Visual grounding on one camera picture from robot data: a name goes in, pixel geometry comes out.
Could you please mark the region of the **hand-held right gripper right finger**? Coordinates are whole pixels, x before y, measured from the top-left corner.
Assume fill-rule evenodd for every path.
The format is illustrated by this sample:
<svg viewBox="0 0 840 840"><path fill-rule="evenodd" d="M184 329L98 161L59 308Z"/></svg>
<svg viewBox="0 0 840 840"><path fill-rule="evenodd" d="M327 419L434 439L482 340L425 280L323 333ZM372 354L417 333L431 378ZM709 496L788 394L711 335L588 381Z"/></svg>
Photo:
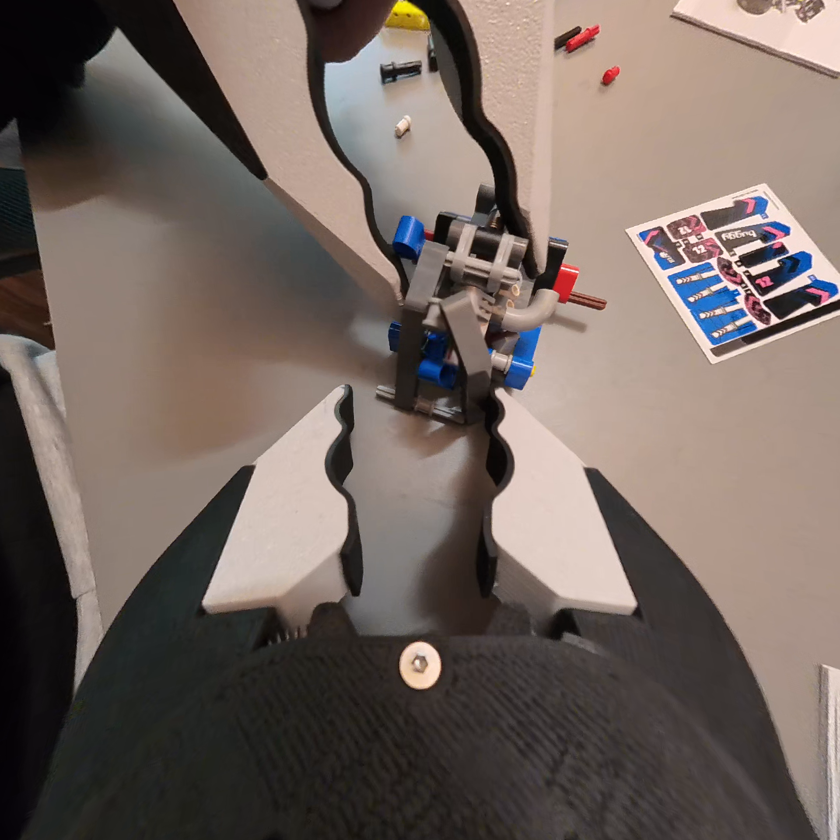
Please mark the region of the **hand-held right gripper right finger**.
<svg viewBox="0 0 840 840"><path fill-rule="evenodd" d="M482 594L530 615L563 609L631 615L637 599L586 467L507 392L486 409Z"/></svg>

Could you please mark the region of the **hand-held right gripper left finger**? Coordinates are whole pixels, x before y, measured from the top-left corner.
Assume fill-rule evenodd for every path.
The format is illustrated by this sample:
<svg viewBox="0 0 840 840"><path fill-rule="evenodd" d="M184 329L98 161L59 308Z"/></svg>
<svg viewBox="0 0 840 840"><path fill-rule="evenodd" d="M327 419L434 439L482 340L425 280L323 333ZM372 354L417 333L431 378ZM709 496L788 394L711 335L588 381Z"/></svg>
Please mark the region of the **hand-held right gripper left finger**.
<svg viewBox="0 0 840 840"><path fill-rule="evenodd" d="M312 614L361 593L358 515L344 485L353 429L353 389L340 385L256 459L203 598L206 613Z"/></svg>

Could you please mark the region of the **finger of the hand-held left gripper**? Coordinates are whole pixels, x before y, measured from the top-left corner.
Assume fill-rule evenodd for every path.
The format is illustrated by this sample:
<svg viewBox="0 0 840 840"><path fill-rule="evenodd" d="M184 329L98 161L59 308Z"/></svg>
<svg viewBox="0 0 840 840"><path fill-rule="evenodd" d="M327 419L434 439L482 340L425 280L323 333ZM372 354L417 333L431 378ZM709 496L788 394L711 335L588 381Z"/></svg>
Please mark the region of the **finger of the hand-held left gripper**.
<svg viewBox="0 0 840 840"><path fill-rule="evenodd" d="M507 230L546 267L551 202L554 2L430 2L444 85L490 164Z"/></svg>
<svg viewBox="0 0 840 840"><path fill-rule="evenodd" d="M383 307L406 274L375 222L371 186L343 152L324 95L316 15L340 2L178 1L175 6L259 161L266 185Z"/></svg>

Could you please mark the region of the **grey blue lego chassis assembly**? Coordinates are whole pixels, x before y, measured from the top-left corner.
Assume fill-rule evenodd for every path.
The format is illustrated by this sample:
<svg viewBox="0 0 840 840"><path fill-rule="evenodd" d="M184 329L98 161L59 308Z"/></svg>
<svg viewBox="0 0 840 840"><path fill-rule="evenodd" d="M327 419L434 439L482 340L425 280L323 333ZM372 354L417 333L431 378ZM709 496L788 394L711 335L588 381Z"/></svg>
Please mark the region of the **grey blue lego chassis assembly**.
<svg viewBox="0 0 840 840"><path fill-rule="evenodd" d="M529 277L524 265L529 241L508 231L494 189L486 184L478 190L471 217L443 212L434 230L429 230L418 218L403 216L392 245L398 256L413 262L415 270L402 314L388 329L389 347L396 357L395 382L379 385L376 396L405 412L470 424L463 422L456 394L425 384L417 375L421 319L432 298L446 298L465 286L476 286L493 298L486 331L490 393L475 423L496 388L520 391L529 383L542 326L559 305L606 308L606 300L575 289L580 271L565 261L564 239L549 238L545 270Z"/></svg>

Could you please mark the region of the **person's left forearm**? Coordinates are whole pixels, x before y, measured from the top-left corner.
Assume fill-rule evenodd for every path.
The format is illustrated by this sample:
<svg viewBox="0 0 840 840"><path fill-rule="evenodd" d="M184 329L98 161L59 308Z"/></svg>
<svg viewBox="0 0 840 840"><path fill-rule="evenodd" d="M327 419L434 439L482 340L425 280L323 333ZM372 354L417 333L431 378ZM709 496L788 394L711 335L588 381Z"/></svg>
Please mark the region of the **person's left forearm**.
<svg viewBox="0 0 840 840"><path fill-rule="evenodd" d="M2 1L1 130L53 122L115 30L98 2Z"/></svg>

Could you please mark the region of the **yellow lego piece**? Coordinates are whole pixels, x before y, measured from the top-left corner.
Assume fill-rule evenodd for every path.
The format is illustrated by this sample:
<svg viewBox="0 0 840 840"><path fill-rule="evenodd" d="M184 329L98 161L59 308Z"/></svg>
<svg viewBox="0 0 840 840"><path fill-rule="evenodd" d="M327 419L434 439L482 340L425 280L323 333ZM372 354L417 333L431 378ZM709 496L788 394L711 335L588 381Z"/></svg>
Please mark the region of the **yellow lego piece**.
<svg viewBox="0 0 840 840"><path fill-rule="evenodd" d="M407 1L399 1L393 5L383 26L423 32L431 29L429 17L425 12L414 3Z"/></svg>

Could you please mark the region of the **closed lego instruction booklet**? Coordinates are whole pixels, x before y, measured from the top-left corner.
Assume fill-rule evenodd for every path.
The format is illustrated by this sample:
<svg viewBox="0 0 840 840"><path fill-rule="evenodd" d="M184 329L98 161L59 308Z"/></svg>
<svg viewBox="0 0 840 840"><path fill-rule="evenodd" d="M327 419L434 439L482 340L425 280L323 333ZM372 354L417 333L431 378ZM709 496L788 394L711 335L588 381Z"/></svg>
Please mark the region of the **closed lego instruction booklet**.
<svg viewBox="0 0 840 840"><path fill-rule="evenodd" d="M838 1L680 1L673 18L839 76Z"/></svg>

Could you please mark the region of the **open lego instruction booklet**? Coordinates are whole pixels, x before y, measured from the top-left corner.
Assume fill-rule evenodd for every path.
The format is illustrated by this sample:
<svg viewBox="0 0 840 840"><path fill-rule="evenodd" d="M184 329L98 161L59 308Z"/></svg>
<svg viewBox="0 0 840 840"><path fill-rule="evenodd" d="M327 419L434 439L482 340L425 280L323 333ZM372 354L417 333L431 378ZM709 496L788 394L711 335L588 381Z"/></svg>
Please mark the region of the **open lego instruction booklet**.
<svg viewBox="0 0 840 840"><path fill-rule="evenodd" d="M839 838L839 668L818 666L820 756L824 789L823 834Z"/></svg>

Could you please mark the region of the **person's left hand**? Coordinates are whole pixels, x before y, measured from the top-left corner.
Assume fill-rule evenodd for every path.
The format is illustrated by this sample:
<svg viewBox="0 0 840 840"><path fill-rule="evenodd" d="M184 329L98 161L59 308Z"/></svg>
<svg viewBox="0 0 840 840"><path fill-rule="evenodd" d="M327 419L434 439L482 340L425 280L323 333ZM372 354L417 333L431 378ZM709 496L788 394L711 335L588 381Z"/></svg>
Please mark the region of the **person's left hand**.
<svg viewBox="0 0 840 840"><path fill-rule="evenodd" d="M394 1L307 1L325 64L351 60L385 24Z"/></svg>

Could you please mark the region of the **black mesh office chair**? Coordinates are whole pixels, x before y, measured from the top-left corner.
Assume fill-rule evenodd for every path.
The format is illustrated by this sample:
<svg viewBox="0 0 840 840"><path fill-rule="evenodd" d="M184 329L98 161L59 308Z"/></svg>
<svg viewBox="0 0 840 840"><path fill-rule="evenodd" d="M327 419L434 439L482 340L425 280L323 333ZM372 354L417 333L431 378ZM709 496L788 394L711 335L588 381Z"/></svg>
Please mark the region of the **black mesh office chair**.
<svg viewBox="0 0 840 840"><path fill-rule="evenodd" d="M40 268L25 172L1 169L1 278Z"/></svg>

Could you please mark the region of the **blue pink sticker sheet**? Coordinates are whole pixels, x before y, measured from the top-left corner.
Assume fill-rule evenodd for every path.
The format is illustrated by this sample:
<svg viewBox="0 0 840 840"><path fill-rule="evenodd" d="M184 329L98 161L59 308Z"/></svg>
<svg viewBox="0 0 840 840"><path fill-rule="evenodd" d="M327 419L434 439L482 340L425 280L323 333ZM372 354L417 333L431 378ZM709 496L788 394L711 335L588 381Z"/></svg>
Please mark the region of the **blue pink sticker sheet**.
<svg viewBox="0 0 840 840"><path fill-rule="evenodd" d="M712 364L838 318L838 269L765 183L626 235Z"/></svg>

